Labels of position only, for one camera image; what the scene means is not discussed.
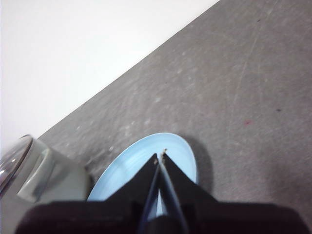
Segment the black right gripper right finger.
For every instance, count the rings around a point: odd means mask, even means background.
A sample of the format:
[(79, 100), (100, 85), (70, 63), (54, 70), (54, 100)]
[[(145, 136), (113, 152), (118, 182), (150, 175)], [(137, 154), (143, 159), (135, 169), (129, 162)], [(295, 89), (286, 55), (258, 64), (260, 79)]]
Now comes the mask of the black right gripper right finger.
[(308, 234), (297, 211), (264, 203), (221, 202), (192, 182), (163, 153), (160, 191), (167, 213), (149, 221), (148, 234)]

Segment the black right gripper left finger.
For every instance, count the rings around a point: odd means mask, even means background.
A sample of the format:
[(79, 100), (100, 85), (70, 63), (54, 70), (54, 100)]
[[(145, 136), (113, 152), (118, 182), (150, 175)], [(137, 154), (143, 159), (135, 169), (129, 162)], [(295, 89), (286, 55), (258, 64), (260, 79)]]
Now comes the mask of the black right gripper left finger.
[(17, 234), (136, 233), (158, 169), (153, 154), (125, 185), (105, 201), (58, 201), (31, 208)]

